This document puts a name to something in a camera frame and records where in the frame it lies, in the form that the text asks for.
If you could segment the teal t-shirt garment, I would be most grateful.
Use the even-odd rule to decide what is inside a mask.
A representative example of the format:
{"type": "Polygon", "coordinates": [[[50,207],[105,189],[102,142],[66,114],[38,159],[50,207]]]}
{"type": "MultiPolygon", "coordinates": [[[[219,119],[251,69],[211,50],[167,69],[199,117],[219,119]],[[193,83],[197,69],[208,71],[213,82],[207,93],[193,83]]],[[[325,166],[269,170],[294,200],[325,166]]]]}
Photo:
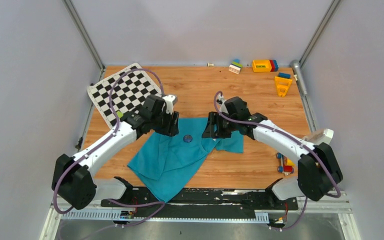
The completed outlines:
{"type": "Polygon", "coordinates": [[[206,125],[203,117],[181,118],[177,135],[153,133],[128,163],[159,201],[167,203],[178,194],[213,150],[244,152],[244,137],[239,132],[230,138],[202,138],[206,125]],[[184,135],[191,135],[193,141],[184,142],[184,135]]]}

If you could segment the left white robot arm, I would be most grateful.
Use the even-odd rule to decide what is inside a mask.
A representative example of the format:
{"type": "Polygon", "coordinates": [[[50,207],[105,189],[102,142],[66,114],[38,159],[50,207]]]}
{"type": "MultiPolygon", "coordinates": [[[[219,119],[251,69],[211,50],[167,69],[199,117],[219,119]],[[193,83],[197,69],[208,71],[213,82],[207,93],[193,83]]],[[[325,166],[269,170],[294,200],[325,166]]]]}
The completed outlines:
{"type": "Polygon", "coordinates": [[[99,179],[95,175],[115,154],[150,131],[169,137],[177,135],[179,112],[174,110],[177,101],[172,94],[149,95],[137,110],[116,116],[114,127],[95,143],[72,156],[59,156],[51,184],[53,205],[61,197],[77,210],[106,199],[113,199],[122,207],[129,206],[133,193],[121,178],[99,179]]]}

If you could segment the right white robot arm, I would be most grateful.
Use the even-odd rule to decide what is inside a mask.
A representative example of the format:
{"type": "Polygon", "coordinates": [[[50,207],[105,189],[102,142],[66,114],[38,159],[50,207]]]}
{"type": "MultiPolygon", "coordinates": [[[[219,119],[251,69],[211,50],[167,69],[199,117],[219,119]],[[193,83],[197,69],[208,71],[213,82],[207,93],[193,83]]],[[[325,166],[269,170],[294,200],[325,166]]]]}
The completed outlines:
{"type": "Polygon", "coordinates": [[[208,114],[203,138],[227,139],[239,132],[272,147],[297,167],[297,176],[278,179],[269,186],[265,201],[270,208],[278,209],[295,197],[317,202],[324,196],[341,196],[338,184],[343,174],[328,143],[313,143],[288,133],[266,116],[250,113],[247,102],[238,96],[226,100],[218,91],[213,104],[215,111],[208,114]]]}

